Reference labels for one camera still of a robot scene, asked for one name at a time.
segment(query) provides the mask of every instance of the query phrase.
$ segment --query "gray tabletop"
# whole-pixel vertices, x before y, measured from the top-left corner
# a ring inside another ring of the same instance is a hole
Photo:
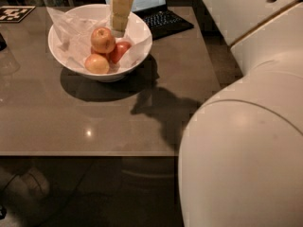
[[[0,154],[175,156],[195,111],[220,90],[192,8],[171,8],[195,28],[153,42],[123,80],[67,70],[47,45],[52,22],[36,8],[0,24]]]

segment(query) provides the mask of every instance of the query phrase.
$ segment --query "laptop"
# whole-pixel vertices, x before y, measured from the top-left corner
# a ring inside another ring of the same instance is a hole
[[[168,9],[166,0],[134,0],[132,12],[145,21],[153,40],[193,28],[192,23]]]

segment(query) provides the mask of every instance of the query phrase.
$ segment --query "white bowl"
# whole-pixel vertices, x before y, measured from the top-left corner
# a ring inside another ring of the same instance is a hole
[[[74,9],[70,9],[65,14],[72,14],[77,15],[82,19],[91,19],[91,20],[98,20],[101,21],[105,19],[110,13],[109,5],[104,4],[92,4],[92,5],[85,5],[76,7]],[[137,40],[138,36],[144,34],[145,36],[148,35],[148,42],[144,44],[144,53],[139,56],[135,60],[135,62],[130,66],[129,68],[123,68],[121,70],[117,70],[117,72],[112,72],[108,74],[93,74],[87,71],[83,65],[81,66],[74,66],[73,62],[67,62],[66,58],[64,58],[59,52],[58,49],[55,49],[55,46],[58,46],[60,44],[59,37],[56,33],[56,30],[54,26],[52,26],[49,30],[48,34],[48,46],[52,53],[52,55],[55,57],[55,59],[62,64],[64,67],[68,68],[71,71],[74,71],[80,75],[83,75],[86,78],[98,80],[101,82],[111,82],[123,79],[127,74],[131,73],[143,60],[146,59],[146,57],[149,55],[151,48],[152,48],[152,34],[146,23],[139,18],[134,13],[130,13],[129,16],[129,23],[128,23],[128,35],[132,39],[132,37]]]

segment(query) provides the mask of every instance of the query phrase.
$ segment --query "floor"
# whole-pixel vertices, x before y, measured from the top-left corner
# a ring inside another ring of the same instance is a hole
[[[222,88],[239,79],[222,37],[205,43]],[[182,227],[177,161],[0,158],[0,227]]]

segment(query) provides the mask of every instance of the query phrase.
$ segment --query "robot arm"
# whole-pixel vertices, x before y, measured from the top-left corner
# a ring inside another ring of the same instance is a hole
[[[185,226],[303,226],[303,4],[204,2],[244,77],[184,132]]]

